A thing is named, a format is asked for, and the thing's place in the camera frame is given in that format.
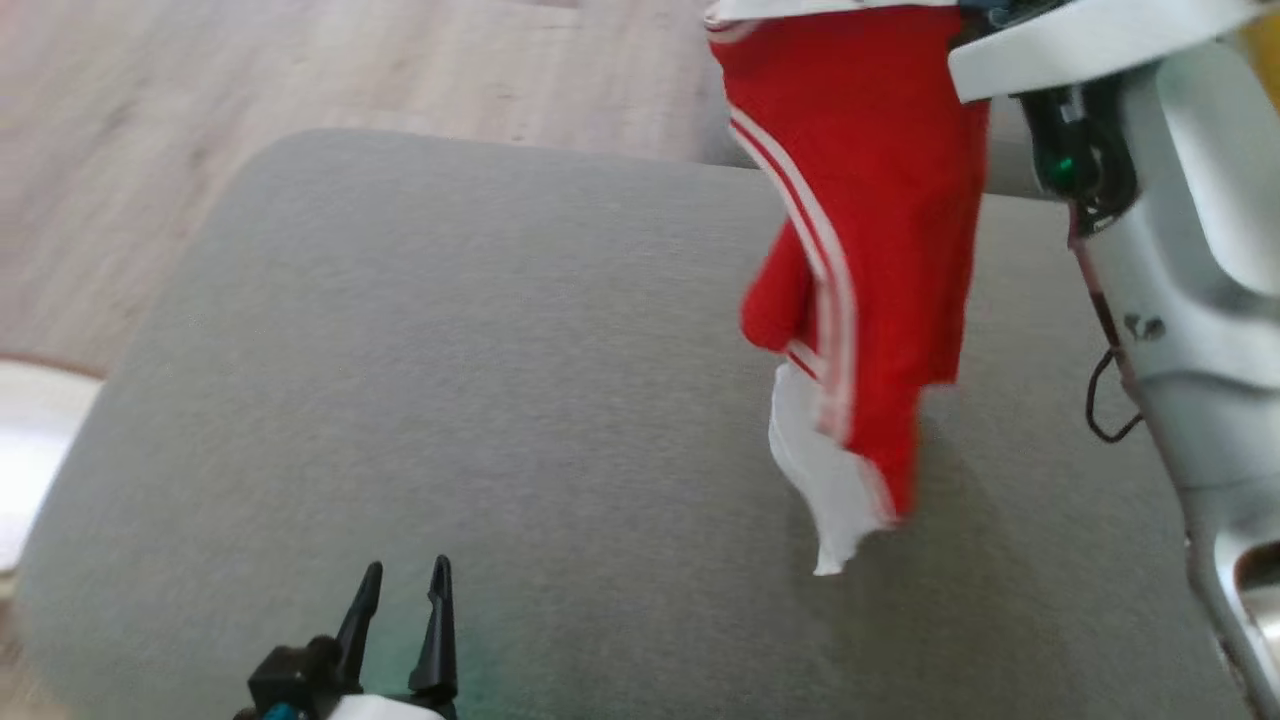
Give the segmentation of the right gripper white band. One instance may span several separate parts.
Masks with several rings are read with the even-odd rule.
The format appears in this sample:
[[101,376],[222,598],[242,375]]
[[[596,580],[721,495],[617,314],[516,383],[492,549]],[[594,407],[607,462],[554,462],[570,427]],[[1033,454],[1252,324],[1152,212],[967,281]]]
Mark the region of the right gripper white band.
[[1011,1],[948,55],[965,100],[1011,97],[1074,236],[1140,200],[1207,236],[1263,232],[1263,86],[1236,42],[1260,1]]

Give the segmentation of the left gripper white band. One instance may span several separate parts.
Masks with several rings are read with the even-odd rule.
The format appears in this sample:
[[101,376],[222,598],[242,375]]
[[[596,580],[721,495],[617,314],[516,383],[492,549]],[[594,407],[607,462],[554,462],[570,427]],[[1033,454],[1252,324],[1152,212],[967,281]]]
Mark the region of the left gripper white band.
[[[370,624],[378,611],[384,566],[370,562],[340,623],[335,670],[343,691],[364,691],[360,684]],[[454,634],[454,600],[451,560],[438,555],[428,588],[431,612],[419,660],[410,673],[411,696],[346,694],[328,714],[330,720],[442,720],[458,694]]]

